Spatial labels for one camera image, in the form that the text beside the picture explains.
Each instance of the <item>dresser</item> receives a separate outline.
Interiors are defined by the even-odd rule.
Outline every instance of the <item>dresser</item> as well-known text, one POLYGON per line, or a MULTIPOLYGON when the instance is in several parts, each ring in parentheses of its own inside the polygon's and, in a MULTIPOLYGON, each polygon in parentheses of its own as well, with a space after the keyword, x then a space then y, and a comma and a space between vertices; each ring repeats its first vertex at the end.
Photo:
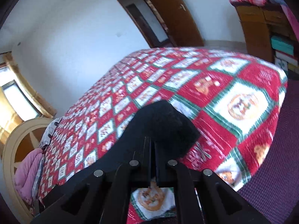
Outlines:
POLYGON ((259 7, 239 2, 232 5, 240 18, 248 54, 274 63, 275 53, 271 47, 273 35, 297 43, 292 27, 280 5, 266 4, 259 7))

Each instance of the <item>black cloth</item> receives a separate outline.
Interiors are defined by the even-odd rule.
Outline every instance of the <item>black cloth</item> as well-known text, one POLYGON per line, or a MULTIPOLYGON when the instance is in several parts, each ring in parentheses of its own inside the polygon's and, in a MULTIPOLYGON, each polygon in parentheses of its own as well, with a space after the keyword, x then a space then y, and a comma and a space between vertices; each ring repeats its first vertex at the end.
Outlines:
POLYGON ((133 159, 134 152, 143 148, 146 136, 165 150, 168 159, 176 159, 187 153, 200 133, 186 116, 166 100, 147 105, 136 112, 122 136, 103 157, 76 173, 64 185, 56 185, 43 199, 45 207, 72 191, 78 182, 95 170, 110 172, 122 163, 128 163, 133 159))

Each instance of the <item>baseboard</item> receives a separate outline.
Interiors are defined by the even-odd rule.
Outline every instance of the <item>baseboard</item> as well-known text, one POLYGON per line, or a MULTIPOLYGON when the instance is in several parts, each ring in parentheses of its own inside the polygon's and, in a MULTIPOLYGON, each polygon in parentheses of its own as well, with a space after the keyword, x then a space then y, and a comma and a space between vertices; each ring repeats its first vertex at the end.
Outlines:
POLYGON ((213 46, 215 48, 223 47, 224 49, 237 50, 243 53, 247 53, 246 43, 238 41, 227 40, 205 40, 204 46, 213 46))

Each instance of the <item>yellow curtain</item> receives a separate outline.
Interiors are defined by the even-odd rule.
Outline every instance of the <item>yellow curtain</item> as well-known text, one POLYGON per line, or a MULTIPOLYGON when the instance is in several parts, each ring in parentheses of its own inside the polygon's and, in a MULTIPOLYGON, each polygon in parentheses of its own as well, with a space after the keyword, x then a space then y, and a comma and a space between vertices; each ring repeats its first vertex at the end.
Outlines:
POLYGON ((10 133, 23 122, 0 87, 0 154, 10 133))
POLYGON ((37 92, 19 71, 18 65, 15 63, 11 52, 4 54, 4 62, 9 69, 15 74, 16 82, 30 102, 47 118, 52 119, 57 111, 37 92))

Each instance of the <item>metal screw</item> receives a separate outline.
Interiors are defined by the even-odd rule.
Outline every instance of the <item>metal screw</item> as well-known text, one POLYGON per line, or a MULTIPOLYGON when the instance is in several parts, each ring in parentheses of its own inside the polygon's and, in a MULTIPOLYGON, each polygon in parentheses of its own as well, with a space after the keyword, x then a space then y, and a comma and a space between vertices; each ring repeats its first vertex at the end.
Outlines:
POLYGON ((210 169, 205 169, 204 170, 204 175, 211 176, 212 174, 213 174, 212 170, 210 170, 210 169))
POLYGON ((132 167, 135 167, 135 166, 138 166, 139 162, 137 160, 131 160, 129 162, 129 164, 132 166, 132 167))
POLYGON ((94 171, 94 176, 96 177, 101 177, 103 174, 104 172, 100 169, 94 171))
POLYGON ((170 165, 170 166, 176 166, 177 164, 178 164, 178 162, 176 160, 171 159, 168 161, 168 165, 170 165))

